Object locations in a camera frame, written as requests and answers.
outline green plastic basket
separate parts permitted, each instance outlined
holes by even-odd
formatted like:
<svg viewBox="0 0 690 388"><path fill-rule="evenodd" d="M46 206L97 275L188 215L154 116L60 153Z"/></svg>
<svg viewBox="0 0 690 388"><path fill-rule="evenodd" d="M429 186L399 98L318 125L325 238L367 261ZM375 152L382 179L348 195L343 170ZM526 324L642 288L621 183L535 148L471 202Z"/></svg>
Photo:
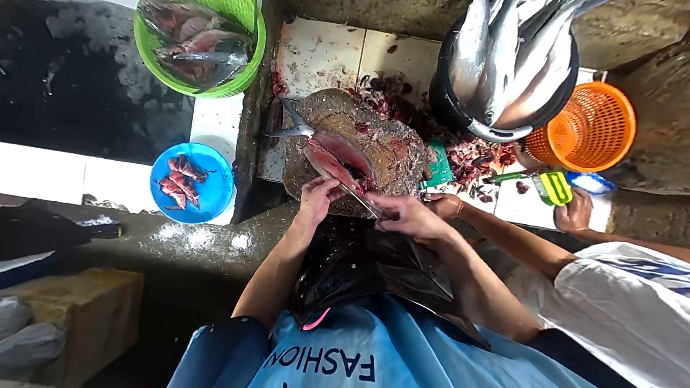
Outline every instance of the green plastic basket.
<svg viewBox="0 0 690 388"><path fill-rule="evenodd" d="M242 25L248 30L254 31L254 0L193 0L195 3L203 4L220 14L234 16ZM195 95L194 92L198 90L197 87L191 86L184 81L180 81L173 77L156 59L153 50L162 46L158 38L149 31L146 27L141 15L136 12L134 19L134 39L139 49L139 54L144 60L146 67L160 79L165 85L171 89L176 90L182 94L194 97L230 97L237 93L244 92L249 85L256 78L259 72L259 65L264 57L264 50L266 49L266 26L264 25L264 18L259 12L259 21L257 23L259 28L259 41L257 43L254 57L249 62L247 67L236 76L233 80L226 82L213 89L207 90L204 93Z"/></svg>

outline black bucket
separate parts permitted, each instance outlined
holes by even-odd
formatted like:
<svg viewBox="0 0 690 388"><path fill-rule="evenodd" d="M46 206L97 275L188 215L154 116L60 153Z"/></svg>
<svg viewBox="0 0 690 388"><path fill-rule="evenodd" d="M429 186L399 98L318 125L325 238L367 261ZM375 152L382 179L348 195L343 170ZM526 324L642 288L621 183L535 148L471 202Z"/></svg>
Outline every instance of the black bucket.
<svg viewBox="0 0 690 388"><path fill-rule="evenodd" d="M436 121L448 126L454 131L470 130L473 117L463 108L458 102L453 87L451 85L451 78L449 77L449 55L455 44L455 37L460 31L462 24L465 21L465 16L461 16L451 30L446 35L446 39L441 45L441 52L438 56L438 67L434 74L431 85L429 86L429 103L431 104L431 112L436 118ZM570 96L575 90L575 84L578 80L578 71L580 69L580 56L578 55L578 45L575 42L573 32L570 32L572 37L572 53L570 58L570 74L563 81L561 86L553 94L549 102L543 107L534 112L530 118L529 126L536 129L545 126L549 121L560 113L565 104L570 99ZM476 129L471 131L475 135L492 141L492 142L509 142L527 136L530 130L501 130L496 128L489 128L488 133L479 133Z"/></svg>

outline blue shirt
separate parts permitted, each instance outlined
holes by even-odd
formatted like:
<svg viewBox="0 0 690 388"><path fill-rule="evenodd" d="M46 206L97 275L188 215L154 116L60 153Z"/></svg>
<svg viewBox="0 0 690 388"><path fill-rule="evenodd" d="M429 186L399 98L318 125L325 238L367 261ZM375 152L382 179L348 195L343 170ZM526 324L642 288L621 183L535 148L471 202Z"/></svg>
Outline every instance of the blue shirt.
<svg viewBox="0 0 690 388"><path fill-rule="evenodd" d="M258 321L233 321L197 330L169 387L593 386L541 351L486 329L480 332L492 351L465 343L447 322L390 295L333 307L310 331L283 312L273 350ZM566 362L577 353L569 346L557 346L570 349Z"/></svg>

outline blue plastic bowl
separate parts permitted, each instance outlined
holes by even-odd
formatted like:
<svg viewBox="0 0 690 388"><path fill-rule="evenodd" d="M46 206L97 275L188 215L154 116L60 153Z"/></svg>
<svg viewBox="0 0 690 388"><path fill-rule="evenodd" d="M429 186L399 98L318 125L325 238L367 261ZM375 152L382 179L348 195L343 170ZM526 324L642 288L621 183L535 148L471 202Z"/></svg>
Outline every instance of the blue plastic bowl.
<svg viewBox="0 0 690 388"><path fill-rule="evenodd" d="M170 174L168 160L184 154L197 168L208 171L204 184L194 182L199 193L199 208L187 201L184 210L170 210L166 206L176 206L175 200L164 194L158 183ZM233 172L228 161L213 148L200 143L183 143L168 148L163 152L151 169L151 195L163 214L184 224L202 224L218 217L230 204L233 196Z"/></svg>

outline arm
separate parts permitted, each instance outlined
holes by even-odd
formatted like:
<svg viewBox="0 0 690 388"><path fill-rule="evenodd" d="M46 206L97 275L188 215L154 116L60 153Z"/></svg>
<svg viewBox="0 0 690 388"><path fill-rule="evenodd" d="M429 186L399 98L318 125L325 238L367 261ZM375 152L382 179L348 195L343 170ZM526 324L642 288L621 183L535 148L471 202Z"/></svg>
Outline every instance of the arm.
<svg viewBox="0 0 690 388"><path fill-rule="evenodd" d="M297 216L242 291L233 317L252 316L270 330L280 311L288 306L316 227L326 217L331 202L344 195L333 190L339 184L338 180L317 178L302 186L302 204Z"/></svg>
<svg viewBox="0 0 690 388"><path fill-rule="evenodd" d="M432 194L427 206L440 217L460 217L515 261L553 281L568 263L577 259L560 246L463 202L456 195Z"/></svg>
<svg viewBox="0 0 690 388"><path fill-rule="evenodd" d="M592 244L612 241L629 242L665 253L685 262L690 262L690 249L634 240L611 233L601 233L591 230L589 228L589 218L592 214L592 208L592 199L589 197L589 194L579 188L574 188L573 201L570 202L568 206L561 206L555 210L556 226L560 230L570 233L573 237Z"/></svg>
<svg viewBox="0 0 690 388"><path fill-rule="evenodd" d="M448 271L458 311L472 323L520 342L532 339L541 324L525 308L470 244L413 197L370 195L399 220L381 221L379 229L398 231L433 246Z"/></svg>

